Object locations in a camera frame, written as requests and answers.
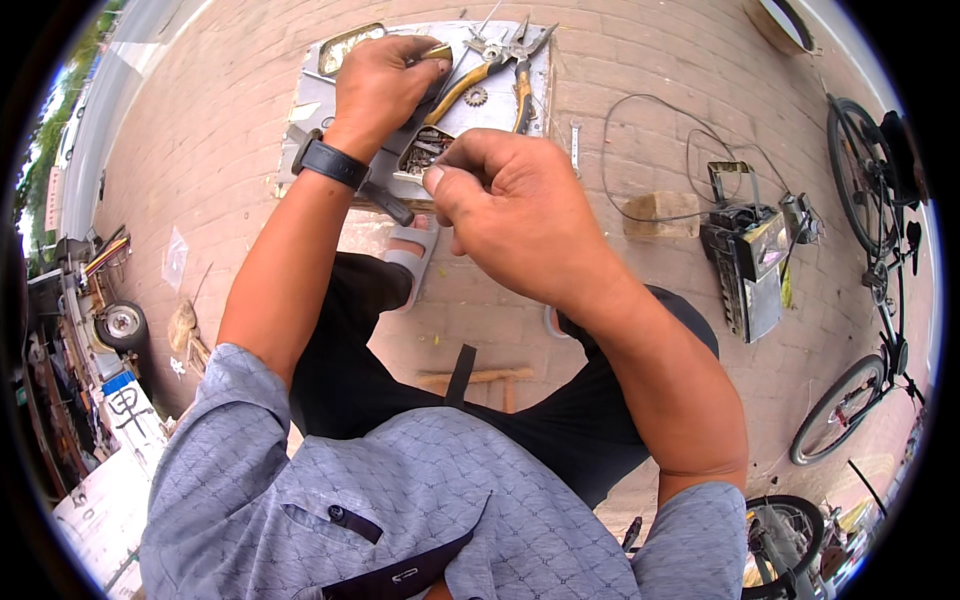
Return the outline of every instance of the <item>gear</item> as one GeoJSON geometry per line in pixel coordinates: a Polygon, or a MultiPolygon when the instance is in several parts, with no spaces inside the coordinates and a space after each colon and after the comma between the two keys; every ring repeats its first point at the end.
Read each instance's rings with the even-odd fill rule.
{"type": "Polygon", "coordinates": [[[480,85],[474,85],[464,92],[464,102],[472,107],[479,107],[487,102],[487,90],[480,85]]]}

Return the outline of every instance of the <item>black pants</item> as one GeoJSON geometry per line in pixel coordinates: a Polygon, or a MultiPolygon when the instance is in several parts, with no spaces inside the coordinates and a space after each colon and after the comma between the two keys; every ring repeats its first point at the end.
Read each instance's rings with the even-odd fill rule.
{"type": "MultiPolygon", "coordinates": [[[[293,421],[303,435],[359,438],[404,411],[443,405],[442,396],[394,380],[367,348],[380,313],[406,303],[412,285],[399,265],[337,252],[320,319],[290,391],[293,421]]],[[[666,290],[647,287],[718,353],[716,337],[696,309],[666,290]]],[[[569,383],[512,415],[468,402],[464,410],[526,448],[593,509],[650,452],[596,342],[563,315],[561,329],[583,345],[588,359],[569,383]]]]}

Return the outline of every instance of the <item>tire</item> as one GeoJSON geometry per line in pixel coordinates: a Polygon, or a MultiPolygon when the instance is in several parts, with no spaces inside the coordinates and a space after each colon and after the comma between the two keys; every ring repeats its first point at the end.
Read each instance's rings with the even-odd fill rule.
{"type": "Polygon", "coordinates": [[[848,386],[858,379],[860,375],[874,372],[876,374],[873,383],[873,389],[865,388],[866,391],[870,391],[867,401],[864,403],[863,407],[855,411],[854,414],[859,414],[867,406],[870,405],[870,401],[876,397],[879,393],[880,386],[883,385],[884,375],[886,374],[886,367],[883,364],[883,359],[881,359],[876,354],[870,354],[869,356],[864,356],[860,360],[847,369],[840,378],[830,386],[830,388],[821,396],[820,401],[817,402],[816,406],[813,407],[813,410],[806,416],[804,419],[804,424],[800,426],[800,429],[797,431],[797,435],[793,438],[793,443],[790,445],[790,461],[798,467],[806,467],[807,465],[812,465],[818,461],[821,461],[826,457],[830,452],[837,449],[860,425],[863,420],[856,421],[853,425],[845,428],[844,432],[840,435],[839,438],[830,443],[826,448],[812,454],[806,454],[804,452],[804,438],[810,434],[811,429],[814,425],[824,416],[826,411],[833,410],[838,403],[840,402],[840,395],[844,394],[844,391],[848,386]]]}
{"type": "MultiPolygon", "coordinates": [[[[759,498],[747,500],[747,511],[765,504],[781,504],[795,509],[799,514],[806,516],[810,521],[811,540],[806,548],[806,553],[800,558],[792,569],[795,575],[802,574],[807,567],[813,563],[813,560],[820,552],[820,546],[824,543],[824,516],[820,514],[820,509],[805,498],[795,495],[768,495],[759,498]]],[[[769,598],[776,595],[786,587],[786,577],[780,576],[775,581],[755,588],[744,588],[740,594],[743,600],[756,600],[757,598],[769,598]]]]}
{"type": "Polygon", "coordinates": [[[150,341],[146,316],[139,306],[126,300],[105,308],[93,326],[100,341],[118,352],[142,348],[150,341]]]}
{"type": "MultiPolygon", "coordinates": [[[[879,127],[876,126],[876,122],[874,121],[873,117],[871,117],[862,106],[853,100],[849,98],[838,98],[837,105],[839,105],[843,112],[856,114],[863,119],[864,122],[868,124],[868,128],[871,129],[871,132],[876,136],[880,149],[883,152],[883,157],[890,165],[888,184],[894,192],[894,198],[891,201],[891,204],[896,205],[900,199],[900,182],[897,178],[897,168],[893,163],[893,153],[891,152],[890,147],[887,145],[886,140],[883,139],[883,134],[880,132],[879,127]]],[[[856,236],[856,240],[860,243],[860,246],[869,252],[871,256],[886,256],[890,253],[890,250],[897,242],[897,237],[892,231],[893,224],[890,224],[891,231],[886,232],[884,239],[875,240],[871,237],[870,232],[867,229],[870,224],[865,225],[860,222],[856,204],[853,198],[850,196],[847,186],[844,184],[844,180],[846,179],[843,172],[843,160],[845,153],[840,149],[841,142],[839,137],[839,134],[842,130],[843,128],[840,126],[840,115],[837,114],[835,107],[830,105],[830,110],[827,117],[827,146],[830,153],[830,167],[833,170],[833,180],[837,186],[837,193],[840,195],[840,204],[843,206],[844,214],[847,215],[847,221],[850,222],[850,227],[853,229],[853,235],[856,236]]]]}

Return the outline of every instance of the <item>car battery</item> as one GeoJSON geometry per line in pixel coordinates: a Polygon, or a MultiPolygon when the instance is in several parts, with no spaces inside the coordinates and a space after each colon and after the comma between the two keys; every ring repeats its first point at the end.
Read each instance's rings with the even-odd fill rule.
{"type": "Polygon", "coordinates": [[[765,204],[719,209],[700,227],[716,266],[731,331],[751,344],[780,321],[780,264],[788,251],[783,213],[765,204]]]}

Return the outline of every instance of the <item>bicycle wheel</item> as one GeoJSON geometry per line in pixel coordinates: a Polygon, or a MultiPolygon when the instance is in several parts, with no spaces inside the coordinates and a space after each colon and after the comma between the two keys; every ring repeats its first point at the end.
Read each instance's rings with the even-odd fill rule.
{"type": "Polygon", "coordinates": [[[879,393],[885,368],[876,354],[864,356],[830,386],[804,419],[790,445],[790,460],[804,467],[822,460],[846,440],[862,420],[851,424],[879,393]]]}
{"type": "Polygon", "coordinates": [[[900,196],[900,182],[892,153],[862,106],[849,98],[837,99],[837,105],[840,112],[831,105],[827,117],[827,146],[840,204],[863,249],[882,258],[899,239],[893,206],[900,196]],[[840,123],[841,113],[848,119],[849,137],[840,123]]]}
{"type": "Polygon", "coordinates": [[[743,600],[756,600],[757,598],[779,595],[788,581],[794,577],[803,576],[804,571],[817,557],[820,546],[824,542],[824,517],[820,514],[820,510],[809,500],[793,495],[768,495],[747,500],[747,527],[749,532],[757,533],[753,530],[756,508],[766,505],[773,508],[774,512],[803,537],[806,541],[806,548],[798,563],[788,565],[793,573],[792,576],[781,574],[774,581],[763,583],[760,569],[765,568],[769,573],[776,573],[776,570],[770,563],[769,557],[766,555],[766,549],[762,547],[758,536],[751,536],[748,533],[750,548],[743,572],[744,587],[740,593],[743,600]],[[759,566],[758,561],[762,561],[763,565],[759,566]]]}

